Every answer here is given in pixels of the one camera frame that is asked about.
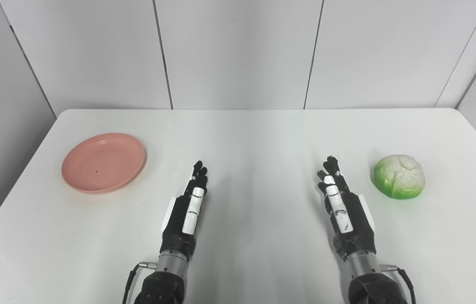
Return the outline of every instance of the toy cabbage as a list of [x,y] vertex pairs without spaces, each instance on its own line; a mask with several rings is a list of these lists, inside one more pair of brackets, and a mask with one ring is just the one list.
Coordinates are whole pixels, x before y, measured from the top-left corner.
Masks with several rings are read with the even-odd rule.
[[373,184],[391,198],[415,198],[424,189],[425,175],[414,158],[390,155],[375,165]]

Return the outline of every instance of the white table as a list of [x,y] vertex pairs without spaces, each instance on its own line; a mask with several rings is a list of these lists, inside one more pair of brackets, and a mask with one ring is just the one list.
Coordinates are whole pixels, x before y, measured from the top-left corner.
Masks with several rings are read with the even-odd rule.
[[[106,132],[139,138],[146,167],[110,194],[69,188],[63,158]],[[476,132],[452,109],[66,111],[0,209],[0,303],[120,303],[132,266],[157,260],[170,197],[198,159],[209,192],[187,304],[344,303],[316,189],[330,154],[367,199],[380,262],[407,270],[419,303],[475,304]],[[421,162],[421,196],[375,189],[370,167],[388,154]]]

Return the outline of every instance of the robotic hand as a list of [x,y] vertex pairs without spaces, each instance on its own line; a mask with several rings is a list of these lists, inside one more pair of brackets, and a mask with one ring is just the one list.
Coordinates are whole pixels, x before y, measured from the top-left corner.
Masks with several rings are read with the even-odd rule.
[[348,190],[337,159],[329,156],[323,166],[326,172],[321,170],[317,173],[322,180],[318,187],[324,193],[326,211],[334,227],[334,246],[350,269],[350,303],[406,304],[398,283],[382,273],[397,271],[410,290],[412,304],[416,304],[412,283],[406,272],[398,266],[379,265],[369,209],[358,195]]
[[172,213],[163,231],[159,261],[140,262],[130,272],[123,304],[138,268],[155,271],[144,279],[135,304],[181,304],[185,298],[185,279],[188,263],[195,252],[195,229],[201,210],[202,198],[207,192],[207,168],[198,161],[182,196],[176,198]]

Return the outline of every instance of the black robotic finger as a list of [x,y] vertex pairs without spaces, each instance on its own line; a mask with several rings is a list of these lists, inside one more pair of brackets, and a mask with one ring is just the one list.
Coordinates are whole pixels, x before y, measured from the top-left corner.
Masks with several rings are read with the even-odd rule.
[[202,167],[202,169],[199,171],[199,175],[197,176],[197,178],[199,178],[201,176],[206,176],[206,175],[207,175],[207,168]]
[[326,184],[324,182],[320,182],[317,184],[318,188],[321,189],[322,193],[326,195]]
[[193,166],[193,177],[196,178],[199,175],[199,172],[202,169],[202,161],[198,161],[194,166]]
[[195,187],[204,189],[204,195],[207,193],[207,176],[199,176],[195,181]]
[[337,158],[335,158],[334,156],[331,156],[331,155],[328,156],[326,158],[326,162],[330,165],[330,167],[334,171],[334,174],[336,174],[338,171],[340,171],[339,162],[338,162]]
[[321,181],[324,181],[324,178],[326,177],[327,173],[324,172],[324,170],[321,170],[317,172],[317,176],[321,179]]

